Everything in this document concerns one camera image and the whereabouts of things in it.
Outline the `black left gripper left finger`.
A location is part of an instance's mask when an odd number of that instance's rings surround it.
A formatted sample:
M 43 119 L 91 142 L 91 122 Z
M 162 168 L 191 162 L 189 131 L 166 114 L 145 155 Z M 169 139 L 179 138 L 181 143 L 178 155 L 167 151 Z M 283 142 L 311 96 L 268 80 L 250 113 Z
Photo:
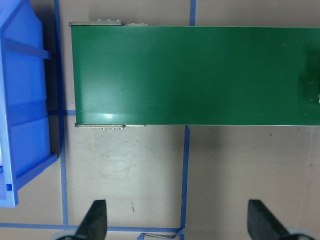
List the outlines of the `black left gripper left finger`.
M 77 231 L 76 240 L 104 240 L 107 235 L 107 205 L 106 200 L 95 200 Z

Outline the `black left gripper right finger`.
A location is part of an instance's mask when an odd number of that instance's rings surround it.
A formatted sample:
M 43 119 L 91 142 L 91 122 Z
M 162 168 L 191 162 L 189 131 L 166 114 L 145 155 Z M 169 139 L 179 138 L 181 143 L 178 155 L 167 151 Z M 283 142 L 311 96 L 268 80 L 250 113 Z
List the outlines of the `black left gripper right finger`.
M 258 199 L 248 201 L 247 231 L 252 240 L 284 240 L 291 236 L 289 231 Z

